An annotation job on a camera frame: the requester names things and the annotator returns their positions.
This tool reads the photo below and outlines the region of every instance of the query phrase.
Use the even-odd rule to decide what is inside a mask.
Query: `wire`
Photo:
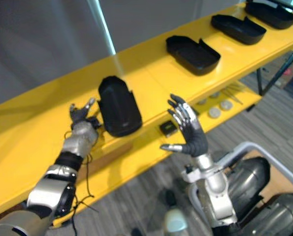
[[[98,210],[96,210],[96,209],[94,209],[93,207],[91,207],[91,206],[89,206],[89,205],[87,205],[84,201],[86,200],[86,199],[88,199],[88,198],[94,198],[95,196],[93,195],[93,194],[91,194],[91,192],[90,192],[90,189],[89,189],[89,181],[88,181],[88,175],[89,175],[89,163],[91,163],[93,161],[93,156],[91,155],[91,154],[89,154],[88,156],[87,156],[87,162],[86,162],[86,188],[87,188],[87,193],[88,193],[88,195],[86,196],[86,197],[84,197],[82,200],[80,200],[80,201],[78,201],[78,198],[77,198],[77,196],[76,196],[76,194],[75,194],[75,199],[76,199],[76,204],[75,204],[75,206],[73,207],[73,215],[72,215],[72,218],[71,218],[71,220],[72,220],[72,227],[73,227],[73,230],[74,230],[74,235],[75,236],[77,236],[77,229],[76,229],[76,225],[75,225],[75,221],[74,221],[74,216],[75,216],[75,214],[76,214],[76,210],[77,210],[77,208],[79,207],[79,205],[81,205],[81,204],[83,204],[83,205],[85,205],[85,206],[87,206],[89,209],[91,209],[91,210],[93,210],[93,211],[95,211],[95,212],[97,212],[97,213],[99,213],[99,211]]]
[[[66,136],[67,136],[68,134],[70,134],[70,133],[72,133],[72,131],[70,131],[70,130],[68,130],[67,132],[65,132],[65,134],[64,134],[64,139],[66,139]]]

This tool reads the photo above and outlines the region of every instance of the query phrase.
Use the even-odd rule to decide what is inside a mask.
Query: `metal frame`
[[[289,3],[286,3],[286,2],[283,2],[283,1],[280,1],[280,0],[268,0],[270,2],[273,2],[273,3],[276,3],[278,5],[281,5],[283,7],[286,7],[286,8],[289,8],[291,10],[293,10],[293,5],[289,4]]]
[[[277,80],[283,75],[283,73],[288,69],[288,67],[293,63],[293,52],[285,63],[280,67],[280,69],[275,73],[269,83],[262,88],[262,77],[261,77],[261,68],[257,69],[257,82],[258,82],[258,93],[260,96],[265,96],[265,94],[270,90],[270,88],[277,82]],[[255,107],[255,104],[250,106],[247,111],[251,111]]]

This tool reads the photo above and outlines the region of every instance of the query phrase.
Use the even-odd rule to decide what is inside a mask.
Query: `black container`
[[[258,43],[264,36],[266,29],[249,20],[239,20],[233,16],[216,15],[212,17],[212,26],[229,35],[230,37],[244,43]]]
[[[104,78],[98,88],[98,102],[104,127],[114,137],[133,133],[142,126],[142,117],[134,95],[116,76]]]
[[[279,5],[274,8],[264,3],[248,2],[245,11],[277,29],[287,29],[293,24],[293,14]]]
[[[176,60],[195,75],[212,71],[218,64],[221,55],[203,42],[194,42],[185,36],[172,36],[166,39],[167,51]]]

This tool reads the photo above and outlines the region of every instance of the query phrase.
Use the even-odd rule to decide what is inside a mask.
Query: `robotic arm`
[[[29,194],[27,209],[0,220],[0,236],[43,236],[55,218],[69,213],[78,171],[98,139],[99,121],[94,116],[87,118],[94,102],[91,98],[81,109],[71,105],[71,136],[64,140],[54,165]]]
[[[208,154],[208,143],[192,108],[179,96],[171,94],[168,103],[175,112],[168,110],[179,124],[186,143],[164,144],[164,150],[190,154],[193,165],[182,173],[184,181],[196,183],[198,198],[211,228],[226,226],[237,222],[235,210],[228,195],[228,180]]]

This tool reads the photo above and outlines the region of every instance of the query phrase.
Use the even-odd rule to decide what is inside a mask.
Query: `black lid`
[[[98,104],[108,133],[122,137],[142,126],[142,117],[134,95],[123,80],[116,76],[106,77],[98,91],[101,98]]]

